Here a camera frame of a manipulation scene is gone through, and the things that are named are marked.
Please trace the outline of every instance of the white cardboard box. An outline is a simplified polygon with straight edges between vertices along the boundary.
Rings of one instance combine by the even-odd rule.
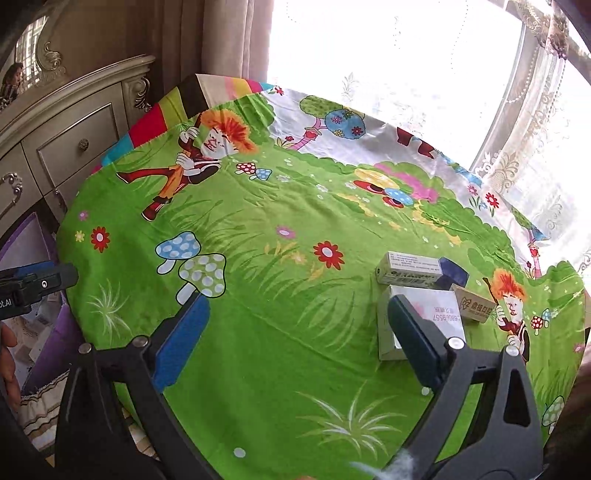
[[[380,360],[405,360],[406,355],[388,321],[388,303],[395,295],[405,295],[417,313],[431,320],[446,338],[466,340],[456,295],[447,290],[429,290],[390,285],[378,300],[378,343]]]
[[[375,269],[378,283],[429,288],[441,277],[437,258],[386,252]]]

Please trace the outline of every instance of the window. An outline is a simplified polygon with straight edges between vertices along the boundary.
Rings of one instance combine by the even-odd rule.
[[[47,17],[41,17],[30,24],[17,41],[15,48],[15,61],[22,63],[22,79],[20,90],[24,91],[39,80],[39,66],[35,60],[35,48],[37,40]]]
[[[521,26],[485,0],[275,0],[268,80],[399,125],[470,168]]]

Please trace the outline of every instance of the dresser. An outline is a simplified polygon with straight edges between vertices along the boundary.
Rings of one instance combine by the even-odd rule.
[[[26,107],[18,98],[0,114],[0,237],[32,210],[61,222],[105,151],[149,110],[145,76],[154,60],[123,60],[47,94],[41,87]]]

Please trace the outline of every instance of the cartoon mushroom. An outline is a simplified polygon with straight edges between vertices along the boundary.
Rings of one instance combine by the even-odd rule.
[[[382,200],[386,205],[390,205],[391,207],[404,208],[404,205],[402,203],[400,203],[398,200],[394,200],[393,198],[382,197]]]
[[[540,329],[542,328],[543,324],[544,324],[544,321],[542,320],[541,317],[538,317],[537,315],[534,315],[533,318],[531,319],[531,327],[534,329],[534,332],[536,335],[538,335],[540,333]]]
[[[226,257],[222,254],[198,255],[184,262],[178,276],[187,282],[177,292],[177,302],[184,305],[195,290],[211,299],[222,295],[226,290],[225,268]]]
[[[256,165],[254,162],[245,162],[245,163],[238,163],[236,164],[237,170],[235,171],[236,174],[240,175],[241,173],[247,173],[249,175],[253,175],[256,172]]]
[[[404,193],[402,190],[398,190],[398,189],[384,189],[384,193],[386,195],[388,195],[390,198],[393,198],[394,200],[403,203],[405,205],[412,205],[414,203],[414,200],[412,198],[410,198],[406,193]]]
[[[271,176],[271,173],[273,173],[273,171],[268,168],[258,168],[253,173],[254,175],[250,176],[251,180],[259,179],[262,181],[266,181]]]
[[[548,434],[552,433],[552,430],[554,430],[556,422],[558,421],[558,417],[560,417],[560,414],[562,413],[563,409],[564,397],[562,395],[559,395],[554,399],[552,405],[549,406],[544,412],[544,415],[542,416],[542,425],[544,427],[549,427]]]
[[[552,315],[550,314],[550,309],[545,309],[542,312],[542,320],[544,321],[545,328],[548,328],[548,322],[550,321],[551,318],[552,318]]]
[[[377,189],[370,190],[366,187],[365,184],[363,184],[361,182],[358,183],[357,180],[355,180],[353,182],[358,187],[363,188],[364,190],[367,190],[369,192],[382,193],[381,189],[397,189],[398,188],[398,184],[395,181],[393,181],[390,177],[384,175],[381,172],[373,171],[373,170],[364,170],[363,168],[357,168],[354,173],[355,173],[355,176],[359,180],[362,180],[363,182],[367,182],[368,184],[378,187]]]
[[[193,232],[182,232],[176,237],[165,240],[156,247],[156,255],[164,258],[156,271],[160,275],[170,272],[177,260],[186,260],[199,254],[201,244]]]

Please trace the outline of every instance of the small box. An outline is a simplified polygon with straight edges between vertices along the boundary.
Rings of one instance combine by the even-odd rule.
[[[437,258],[386,252],[375,269],[378,283],[429,288],[441,277]]]
[[[495,302],[458,285],[452,285],[452,292],[456,295],[457,305],[460,307],[460,315],[463,319],[485,323],[495,310]]]
[[[390,285],[378,300],[378,343],[380,360],[405,360],[406,355],[388,321],[388,303],[395,295],[404,295],[417,313],[431,320],[446,338],[459,337],[466,340],[464,327],[452,291],[428,290],[426,288]]]

